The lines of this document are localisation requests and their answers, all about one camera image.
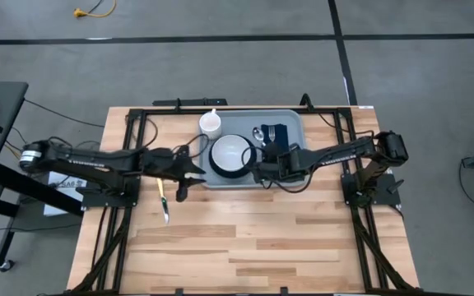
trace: concrete floor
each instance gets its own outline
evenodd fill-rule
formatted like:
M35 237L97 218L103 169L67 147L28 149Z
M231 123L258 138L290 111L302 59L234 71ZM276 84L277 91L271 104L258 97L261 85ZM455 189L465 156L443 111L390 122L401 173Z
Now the concrete floor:
M0 0L0 39L333 32L324 0L130 0L105 19L72 17L94 3ZM337 6L344 34L474 33L474 1ZM395 173L406 180L400 193L422 288L474 294L474 205L457 175L459 160L474 154L474 40L349 41L346 50L359 104L374 105L381 128L401 133L411 155ZM0 45L0 81L27 81L27 99L92 123L110 106L177 97L297 104L308 92L315 104L347 104L333 41ZM101 137L99 128L29 104L15 127L28 141ZM13 133L10 141L21 144ZM16 168L6 151L0 161ZM474 171L463 179L474 197ZM5 198L16 200L11 192ZM9 257L19 265L0 273L0 295L62 292L77 235L77 228L18 234Z

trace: metal utensil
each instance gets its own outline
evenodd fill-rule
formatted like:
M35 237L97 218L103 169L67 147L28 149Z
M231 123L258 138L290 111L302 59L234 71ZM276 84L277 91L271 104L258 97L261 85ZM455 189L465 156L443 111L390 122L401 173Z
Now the metal utensil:
M162 208L164 209L164 221L166 224L170 223L170 212L168 210L168 199L164 196L164 184L161 178L157 178L158 191L160 191L160 201L162 201Z
M264 134L263 131L259 127L254 127L252 130L252 135L255 138L255 140L261 142L261 146L264 147L266 144L264 144Z
M268 126L268 137L272 143L276 140L276 126Z

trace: wooden tabletop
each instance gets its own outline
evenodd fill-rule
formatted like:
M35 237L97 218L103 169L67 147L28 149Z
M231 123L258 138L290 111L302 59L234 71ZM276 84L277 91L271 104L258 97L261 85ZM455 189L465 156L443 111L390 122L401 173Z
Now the wooden tabletop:
M101 150L122 149L128 110L109 110ZM352 115L357 131L379 130L374 109L352 107ZM332 116L324 116L333 123ZM198 134L199 118L151 116L159 128L151 147L186 143ZM335 130L318 115L301 115L301 119L309 149L337 144ZM147 124L144 142L154 132ZM192 150L198 151L197 145L192 145ZM278 293L282 286L301 293L363 291L351 213L343 203L341 173L339 164L323 167L316 171L309 188L299 194L280 189L208 190L198 185L189 189L183 203L174 201L176 184L165 181L169 225L164 223L156 180L142 178L120 293L174 293L176 288L184 288L185 293ZM388 206L373 208L383 253L407 282L417 286L402 218ZM85 213L69 289L91 268L101 213L102 209ZM367 253L377 287L374 259ZM106 287L112 285L115 261L113 255Z

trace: plastic tray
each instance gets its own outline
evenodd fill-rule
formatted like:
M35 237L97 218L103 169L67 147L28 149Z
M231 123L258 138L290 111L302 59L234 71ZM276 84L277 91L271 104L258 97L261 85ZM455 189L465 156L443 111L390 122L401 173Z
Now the plastic tray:
M288 143L297 143L300 147L306 148L306 140L304 138L303 124L299 114L292 110L240 110L240 111L216 111L221 117L222 135L240 135L250 140L255 146L260 146L253 135L254 127L261 127L261 124L274 125L284 124L288 131ZM207 140L201 137L200 147L206 145ZM206 180L204 185L210 189L227 189L227 188L256 188L262 187L260 183L255 183L251 173L241 178L224 178L211 169L209 162L209 154L211 145L215 141L209 141L208 147L199 155L198 166L206 171L202 178ZM258 160L261 159L261 151L258 152ZM304 184L305 181L294 183L281 183L285 187L298 187Z

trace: white cup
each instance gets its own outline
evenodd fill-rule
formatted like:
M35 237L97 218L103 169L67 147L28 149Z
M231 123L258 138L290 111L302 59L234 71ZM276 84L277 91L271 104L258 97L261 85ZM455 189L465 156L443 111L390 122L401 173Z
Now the white cup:
M198 121L198 125L201 128L202 133L206 134L210 140L215 140L221 136L221 118L215 113L215 109L203 114L201 119Z

